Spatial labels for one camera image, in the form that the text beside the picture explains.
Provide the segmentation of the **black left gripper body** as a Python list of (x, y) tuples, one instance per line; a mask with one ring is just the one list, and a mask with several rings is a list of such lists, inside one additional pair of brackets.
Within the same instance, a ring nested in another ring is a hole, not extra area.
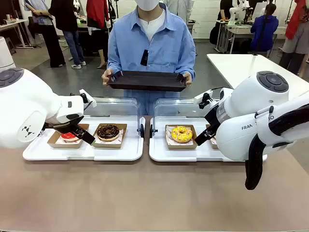
[(54, 129), (58, 132), (82, 132), (84, 129), (82, 129), (79, 126), (80, 121), (84, 118), (84, 116), (75, 118), (73, 120), (70, 120), (66, 123), (47, 123), (45, 122), (43, 125), (43, 130), (45, 129)]

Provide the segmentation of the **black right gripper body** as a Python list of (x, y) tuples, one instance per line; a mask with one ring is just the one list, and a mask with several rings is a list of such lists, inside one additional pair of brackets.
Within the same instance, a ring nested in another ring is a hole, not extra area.
[(207, 122), (209, 123), (209, 127), (205, 130), (205, 134), (206, 136), (215, 136), (216, 132), (219, 128), (219, 126), (221, 125), (221, 123), (219, 122), (218, 118), (217, 118), (217, 108), (218, 108), (218, 104), (216, 104), (215, 106), (213, 106), (209, 112), (205, 115), (205, 119), (207, 120)]

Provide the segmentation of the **person's right hand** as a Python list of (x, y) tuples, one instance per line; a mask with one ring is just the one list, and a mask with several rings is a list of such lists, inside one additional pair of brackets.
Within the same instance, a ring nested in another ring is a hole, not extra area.
[(104, 71), (103, 75), (101, 76), (104, 86), (109, 85), (108, 82), (109, 82), (109, 79), (112, 77), (112, 75), (113, 75), (113, 70), (111, 68), (107, 68)]

